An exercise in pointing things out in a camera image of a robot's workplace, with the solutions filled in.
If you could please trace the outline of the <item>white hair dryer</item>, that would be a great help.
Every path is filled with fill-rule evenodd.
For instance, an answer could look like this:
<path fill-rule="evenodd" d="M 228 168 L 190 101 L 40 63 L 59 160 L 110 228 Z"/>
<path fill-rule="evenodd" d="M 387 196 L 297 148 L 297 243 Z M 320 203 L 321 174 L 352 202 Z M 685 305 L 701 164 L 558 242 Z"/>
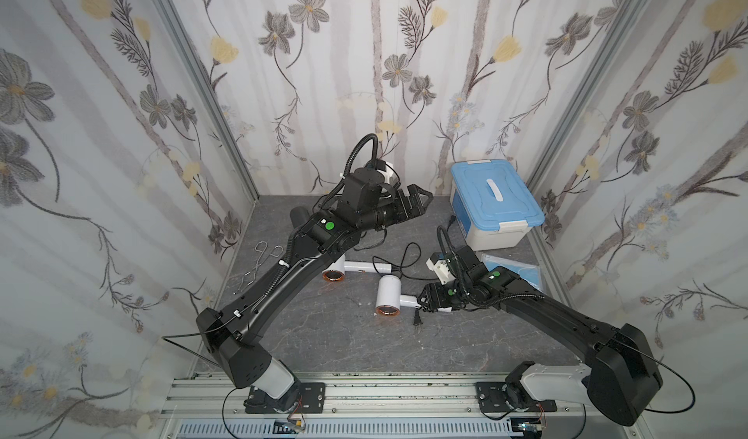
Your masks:
<path fill-rule="evenodd" d="M 420 310 L 421 312 L 453 312 L 451 306 L 442 304 L 440 285 L 427 283 L 418 295 L 403 294 L 401 279 L 395 275 L 384 275 L 379 279 L 375 304 L 376 314 L 380 316 L 398 316 L 403 308 Z"/>
<path fill-rule="evenodd" d="M 376 273 L 376 275 L 388 275 L 393 271 L 393 265 L 389 263 L 348 261 L 346 256 L 341 256 L 323 271 L 321 276 L 328 282 L 343 281 L 349 273 Z"/>

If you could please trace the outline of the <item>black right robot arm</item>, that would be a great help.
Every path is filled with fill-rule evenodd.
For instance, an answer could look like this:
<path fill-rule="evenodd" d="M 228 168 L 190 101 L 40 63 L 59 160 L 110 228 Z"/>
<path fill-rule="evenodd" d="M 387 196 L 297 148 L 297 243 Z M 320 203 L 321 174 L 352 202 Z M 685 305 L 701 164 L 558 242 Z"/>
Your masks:
<path fill-rule="evenodd" d="M 436 252 L 427 267 L 438 280 L 419 296 L 423 310 L 502 310 L 534 325 L 582 363 L 577 368 L 520 363 L 503 384 L 510 409 L 528 410 L 545 401 L 573 402 L 631 427 L 662 388 L 656 359 L 638 328 L 585 316 L 506 267 L 488 268 L 469 246 Z"/>

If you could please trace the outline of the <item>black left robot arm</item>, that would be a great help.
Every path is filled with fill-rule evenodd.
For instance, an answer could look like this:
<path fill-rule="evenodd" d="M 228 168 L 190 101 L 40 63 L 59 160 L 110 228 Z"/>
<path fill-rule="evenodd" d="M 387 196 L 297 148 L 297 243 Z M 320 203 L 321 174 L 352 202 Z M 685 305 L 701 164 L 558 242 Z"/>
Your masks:
<path fill-rule="evenodd" d="M 241 296 L 220 310 L 197 317 L 206 350 L 235 388 L 265 395 L 271 409 L 296 408 L 298 378 L 261 345 L 270 324 L 315 277 L 360 243 L 363 234 L 385 230 L 426 213 L 434 196 L 411 184 L 399 189 L 373 167 L 346 175 L 333 205 L 309 213 L 296 207 L 286 254 Z"/>

